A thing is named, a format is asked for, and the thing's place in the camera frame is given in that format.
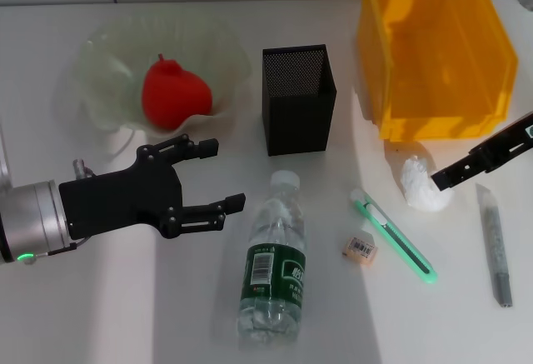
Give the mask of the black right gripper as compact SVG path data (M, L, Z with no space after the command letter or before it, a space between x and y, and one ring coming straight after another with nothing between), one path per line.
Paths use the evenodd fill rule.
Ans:
M494 141L487 140L472 148L466 157L431 175L440 191L482 173L491 172L506 160L521 155L532 148L532 112L499 131Z

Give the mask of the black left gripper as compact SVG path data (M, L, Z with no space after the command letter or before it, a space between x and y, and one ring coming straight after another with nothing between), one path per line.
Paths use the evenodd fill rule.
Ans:
M187 134L137 150L128 168L59 185L72 239L93 237L137 224L164 237L221 231L226 217L242 212L244 193L207 205L182 206L182 185L173 164L218 154L216 138L195 143Z

